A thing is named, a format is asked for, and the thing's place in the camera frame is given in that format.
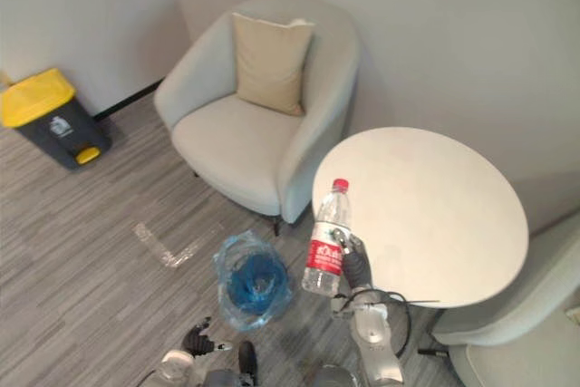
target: white round table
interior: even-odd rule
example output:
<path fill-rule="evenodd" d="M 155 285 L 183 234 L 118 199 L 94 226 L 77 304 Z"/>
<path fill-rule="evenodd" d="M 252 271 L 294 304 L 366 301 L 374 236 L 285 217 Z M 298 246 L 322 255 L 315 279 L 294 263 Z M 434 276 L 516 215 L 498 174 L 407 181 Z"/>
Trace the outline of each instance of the white round table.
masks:
<path fill-rule="evenodd" d="M 401 127 L 353 135 L 318 168 L 314 213 L 337 178 L 350 182 L 351 229 L 375 287 L 456 307 L 497 294 L 523 265 L 527 221 L 516 192 L 456 140 Z"/>

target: floor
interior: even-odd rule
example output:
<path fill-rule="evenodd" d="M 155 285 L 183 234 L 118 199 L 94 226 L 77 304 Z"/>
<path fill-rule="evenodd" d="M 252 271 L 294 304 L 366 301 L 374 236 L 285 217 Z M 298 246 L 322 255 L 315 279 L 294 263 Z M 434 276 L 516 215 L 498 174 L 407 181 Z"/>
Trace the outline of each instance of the floor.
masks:
<path fill-rule="evenodd" d="M 249 334 L 221 318 L 212 256 L 229 235 L 253 228 L 281 253 L 299 280 L 313 218 L 284 225 L 195 178 L 171 148 L 150 97 L 102 122 L 110 152 L 69 173 L 16 132 L 0 131 L 0 386 L 133 386 L 183 334 L 213 316 L 209 336 L 256 344 L 261 384 L 308 385 L 323 363 L 356 370 L 357 355 L 328 301 L 295 290 L 285 316 Z M 163 266 L 137 239 L 143 223 L 174 252 L 195 255 Z M 411 344 L 402 361 L 407 385 L 462 384 L 445 360 L 423 357 L 436 311 L 412 308 Z M 393 341 L 405 332 L 391 314 Z M 200 371 L 236 365 L 233 352 L 197 359 Z"/>

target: chair leg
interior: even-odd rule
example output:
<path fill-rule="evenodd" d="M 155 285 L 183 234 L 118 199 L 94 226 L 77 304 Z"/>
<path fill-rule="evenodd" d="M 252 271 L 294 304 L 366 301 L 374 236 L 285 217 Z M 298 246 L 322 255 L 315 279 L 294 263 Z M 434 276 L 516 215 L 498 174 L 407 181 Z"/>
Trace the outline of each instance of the chair leg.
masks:
<path fill-rule="evenodd" d="M 449 358 L 450 353 L 446 349 L 418 349 L 419 355 L 430 355 L 431 357 Z"/>
<path fill-rule="evenodd" d="M 272 224 L 274 225 L 274 236 L 280 236 L 280 226 L 282 225 L 282 217 L 280 215 L 272 217 Z"/>

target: throw pillow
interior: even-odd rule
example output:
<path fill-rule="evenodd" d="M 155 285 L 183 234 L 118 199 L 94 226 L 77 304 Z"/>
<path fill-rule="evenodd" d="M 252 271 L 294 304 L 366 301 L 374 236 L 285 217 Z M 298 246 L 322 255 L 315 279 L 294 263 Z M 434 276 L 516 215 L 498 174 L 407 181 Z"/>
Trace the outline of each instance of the throw pillow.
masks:
<path fill-rule="evenodd" d="M 314 24 L 297 19 L 276 24 L 233 13 L 237 96 L 287 113 L 303 115 L 302 70 Z"/>

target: plastic bag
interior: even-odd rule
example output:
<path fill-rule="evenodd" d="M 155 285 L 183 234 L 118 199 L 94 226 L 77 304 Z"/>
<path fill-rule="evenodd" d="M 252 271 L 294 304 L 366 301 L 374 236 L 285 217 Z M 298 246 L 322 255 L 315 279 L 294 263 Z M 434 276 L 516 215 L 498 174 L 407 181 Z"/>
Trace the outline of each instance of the plastic bag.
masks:
<path fill-rule="evenodd" d="M 282 259 L 251 230 L 226 239 L 214 264 L 222 314 L 239 331 L 265 325 L 292 299 Z"/>

